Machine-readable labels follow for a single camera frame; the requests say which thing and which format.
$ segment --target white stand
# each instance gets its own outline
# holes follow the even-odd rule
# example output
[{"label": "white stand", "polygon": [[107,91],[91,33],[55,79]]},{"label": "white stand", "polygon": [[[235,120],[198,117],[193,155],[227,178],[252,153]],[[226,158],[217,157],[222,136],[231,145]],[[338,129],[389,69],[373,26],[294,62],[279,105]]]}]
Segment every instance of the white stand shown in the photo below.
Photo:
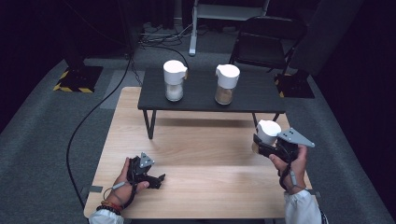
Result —
[{"label": "white stand", "polygon": [[196,51],[198,18],[245,21],[251,17],[265,16],[269,3],[270,0],[265,0],[263,7],[232,7],[198,4],[198,0],[195,0],[192,10],[192,33],[189,50],[190,56],[194,56]]}]

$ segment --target hand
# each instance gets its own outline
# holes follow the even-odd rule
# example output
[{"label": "hand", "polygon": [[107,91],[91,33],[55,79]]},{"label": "hand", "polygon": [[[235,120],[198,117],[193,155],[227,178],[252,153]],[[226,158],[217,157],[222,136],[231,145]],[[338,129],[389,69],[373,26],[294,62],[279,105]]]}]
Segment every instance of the hand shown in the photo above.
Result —
[{"label": "hand", "polygon": [[[110,194],[106,198],[106,201],[110,203],[114,203],[115,205],[118,205],[120,207],[123,207],[126,204],[126,202],[128,202],[128,200],[132,195],[132,185],[128,183],[128,179],[127,179],[129,161],[130,161],[129,158],[125,159],[125,163],[121,170],[121,173],[114,182],[114,185],[117,185],[120,182],[125,182],[125,184],[117,189],[111,190]],[[136,192],[142,189],[146,189],[148,187],[149,187],[148,181],[140,182],[139,184],[137,184]]]},{"label": "hand", "polygon": [[[304,182],[304,175],[305,175],[305,167],[306,167],[306,154],[308,148],[303,145],[298,145],[298,148],[299,148],[298,157],[295,161],[291,163],[291,170],[294,172],[296,176],[297,186],[293,186],[291,182],[290,174],[288,174],[285,177],[283,182],[289,194],[298,193],[306,188],[306,184]],[[282,161],[278,156],[271,154],[269,156],[269,159],[281,174],[286,170],[288,165],[284,161]]]}]

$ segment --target black table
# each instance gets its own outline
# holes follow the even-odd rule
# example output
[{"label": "black table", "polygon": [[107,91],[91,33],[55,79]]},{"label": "black table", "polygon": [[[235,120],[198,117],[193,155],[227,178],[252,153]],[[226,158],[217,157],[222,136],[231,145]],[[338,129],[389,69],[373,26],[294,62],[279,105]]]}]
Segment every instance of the black table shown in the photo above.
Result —
[{"label": "black table", "polygon": [[[157,110],[206,111],[251,113],[257,126],[255,113],[274,113],[273,121],[285,113],[283,99],[279,96],[273,77],[267,74],[241,72],[229,105],[220,105],[215,100],[218,78],[216,68],[210,71],[189,71],[184,81],[183,98],[177,102],[165,97],[162,69],[147,69],[137,108],[143,110],[148,138],[154,134]],[[149,122],[148,110],[152,110]]]}]

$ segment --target person's left hand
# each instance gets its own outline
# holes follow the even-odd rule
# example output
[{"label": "person's left hand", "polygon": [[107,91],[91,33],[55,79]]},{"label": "person's left hand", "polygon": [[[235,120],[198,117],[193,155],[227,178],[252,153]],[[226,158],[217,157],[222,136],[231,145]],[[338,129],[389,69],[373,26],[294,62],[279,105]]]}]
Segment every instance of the person's left hand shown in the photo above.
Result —
[{"label": "person's left hand", "polygon": [[[128,202],[128,200],[132,195],[132,185],[128,183],[128,179],[127,179],[129,163],[130,163],[130,159],[126,158],[119,177],[117,177],[116,181],[114,181],[114,185],[117,185],[120,182],[125,182],[125,184],[117,189],[111,190],[110,194],[106,198],[106,201],[110,203],[114,203],[115,205],[120,207],[123,207],[126,204],[126,202]],[[148,187],[149,187],[148,181],[140,182],[139,184],[137,184],[136,193]]]}]

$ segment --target white cup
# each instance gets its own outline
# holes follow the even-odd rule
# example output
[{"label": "white cup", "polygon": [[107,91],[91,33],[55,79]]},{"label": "white cup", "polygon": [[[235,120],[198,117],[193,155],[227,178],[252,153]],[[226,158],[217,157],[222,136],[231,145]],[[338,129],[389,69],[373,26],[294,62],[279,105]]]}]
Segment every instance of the white cup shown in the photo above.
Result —
[{"label": "white cup", "polygon": [[272,120],[260,120],[257,124],[257,136],[267,145],[273,145],[277,139],[277,135],[282,130],[276,122]]},{"label": "white cup", "polygon": [[219,64],[216,68],[218,87],[215,100],[221,105],[228,105],[233,100],[233,91],[239,79],[239,69],[233,64]]},{"label": "white cup", "polygon": [[183,97],[183,81],[187,67],[177,60],[171,60],[163,65],[165,80],[165,96],[169,101],[178,101]]}]

